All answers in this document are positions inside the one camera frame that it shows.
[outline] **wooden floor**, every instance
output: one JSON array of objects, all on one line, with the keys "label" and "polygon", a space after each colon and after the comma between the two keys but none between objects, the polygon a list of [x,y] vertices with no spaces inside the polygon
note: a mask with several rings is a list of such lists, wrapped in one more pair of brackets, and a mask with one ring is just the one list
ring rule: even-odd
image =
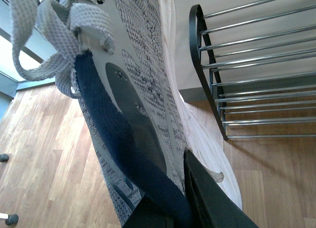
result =
[{"label": "wooden floor", "polygon": [[[223,142],[208,103],[188,106],[223,146],[259,227],[316,228],[315,138]],[[19,92],[0,132],[0,153],[10,155],[0,164],[0,212],[17,213],[16,227],[120,227],[76,100],[55,86]]]},{"label": "wooden floor", "polygon": [[[237,177],[243,211],[260,228],[316,228],[316,138],[231,139],[225,142],[207,101],[187,106],[223,145]],[[234,120],[258,116],[315,116],[316,112],[260,114],[239,115]],[[228,135],[258,133],[316,134],[316,123],[234,126],[227,129]]]}]

